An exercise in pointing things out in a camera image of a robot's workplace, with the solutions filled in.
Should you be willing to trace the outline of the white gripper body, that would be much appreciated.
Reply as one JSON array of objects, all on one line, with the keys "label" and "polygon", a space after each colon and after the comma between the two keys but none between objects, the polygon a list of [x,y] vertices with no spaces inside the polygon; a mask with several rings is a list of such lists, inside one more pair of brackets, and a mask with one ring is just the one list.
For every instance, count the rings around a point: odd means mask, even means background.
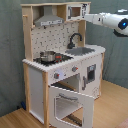
[{"label": "white gripper body", "polygon": [[96,25],[103,25],[103,16],[101,14],[86,14],[84,19]]}]

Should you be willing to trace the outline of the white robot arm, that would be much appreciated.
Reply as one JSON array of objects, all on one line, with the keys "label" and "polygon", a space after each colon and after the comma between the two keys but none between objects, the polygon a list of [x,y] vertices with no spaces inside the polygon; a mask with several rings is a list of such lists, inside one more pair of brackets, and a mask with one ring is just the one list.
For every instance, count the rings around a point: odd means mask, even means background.
[{"label": "white robot arm", "polygon": [[128,37],[128,10],[121,9],[114,14],[104,12],[86,14],[84,19],[93,24],[113,29],[113,33],[117,37]]}]

